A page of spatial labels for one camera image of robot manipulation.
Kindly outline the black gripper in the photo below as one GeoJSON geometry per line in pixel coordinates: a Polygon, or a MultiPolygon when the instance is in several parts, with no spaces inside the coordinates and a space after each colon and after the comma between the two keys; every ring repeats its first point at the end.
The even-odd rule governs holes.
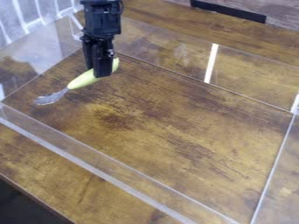
{"type": "Polygon", "coordinates": [[[113,74],[114,38],[122,33],[123,0],[79,0],[85,8],[83,52],[87,69],[97,78],[113,74]]]}

